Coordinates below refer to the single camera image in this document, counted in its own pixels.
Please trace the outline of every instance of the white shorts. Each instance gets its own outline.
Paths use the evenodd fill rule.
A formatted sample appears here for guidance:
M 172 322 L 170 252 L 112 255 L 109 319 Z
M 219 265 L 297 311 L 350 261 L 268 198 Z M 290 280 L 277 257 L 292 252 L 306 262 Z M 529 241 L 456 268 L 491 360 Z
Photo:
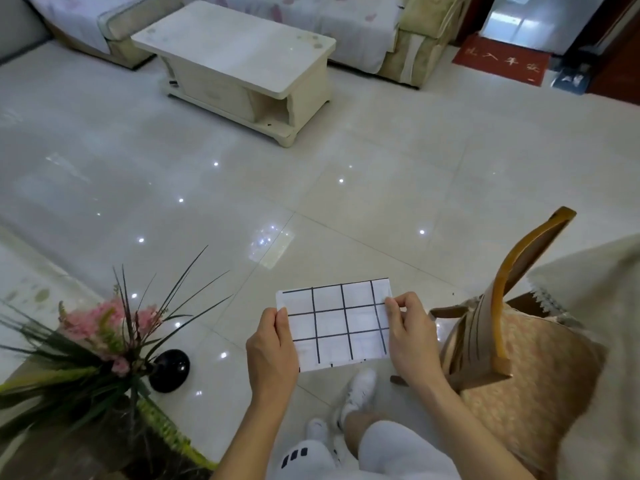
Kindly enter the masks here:
M 358 449 L 359 471 L 341 470 L 315 440 L 294 446 L 277 465 L 274 480 L 460 480 L 453 461 L 411 429 L 391 421 L 373 423 Z

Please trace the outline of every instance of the pink flowers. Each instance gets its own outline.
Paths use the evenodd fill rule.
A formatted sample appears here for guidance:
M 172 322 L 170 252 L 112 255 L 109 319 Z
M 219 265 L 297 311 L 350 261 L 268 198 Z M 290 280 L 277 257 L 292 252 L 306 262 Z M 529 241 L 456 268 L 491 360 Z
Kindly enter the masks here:
M 131 364 L 128 352 L 140 346 L 161 323 L 161 315 L 155 306 L 131 310 L 132 337 L 125 323 L 126 313 L 119 296 L 98 304 L 91 310 L 75 310 L 66 313 L 60 303 L 61 332 L 69 339 L 91 350 L 104 361 L 113 361 L 112 371 L 126 376 Z

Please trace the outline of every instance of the wall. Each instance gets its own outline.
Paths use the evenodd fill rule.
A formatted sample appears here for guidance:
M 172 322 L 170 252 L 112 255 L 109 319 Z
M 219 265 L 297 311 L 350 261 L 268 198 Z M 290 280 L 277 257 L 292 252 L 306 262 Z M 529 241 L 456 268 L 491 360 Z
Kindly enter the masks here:
M 48 31 L 25 1 L 0 0 L 0 63 L 48 37 Z

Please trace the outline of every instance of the red door mat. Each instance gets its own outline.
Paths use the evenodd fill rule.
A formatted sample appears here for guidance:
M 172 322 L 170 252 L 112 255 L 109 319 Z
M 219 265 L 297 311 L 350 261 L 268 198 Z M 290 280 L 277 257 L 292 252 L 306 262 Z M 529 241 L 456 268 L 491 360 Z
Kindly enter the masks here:
M 551 54 L 546 52 L 496 42 L 474 34 L 467 37 L 453 58 L 453 63 L 540 87 L 549 58 Z

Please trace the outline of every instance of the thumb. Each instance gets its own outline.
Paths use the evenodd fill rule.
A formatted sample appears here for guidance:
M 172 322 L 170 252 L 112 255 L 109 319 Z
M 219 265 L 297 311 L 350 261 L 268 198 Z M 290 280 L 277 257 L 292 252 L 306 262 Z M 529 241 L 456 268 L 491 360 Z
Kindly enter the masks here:
M 397 301 L 390 296 L 385 298 L 385 308 L 390 331 L 398 332 L 399 330 L 404 330 L 402 316 L 400 316 L 400 306 L 398 306 Z
M 284 306 L 276 314 L 276 333 L 280 339 L 280 345 L 286 342 L 293 342 L 291 329 L 289 328 L 289 313 Z

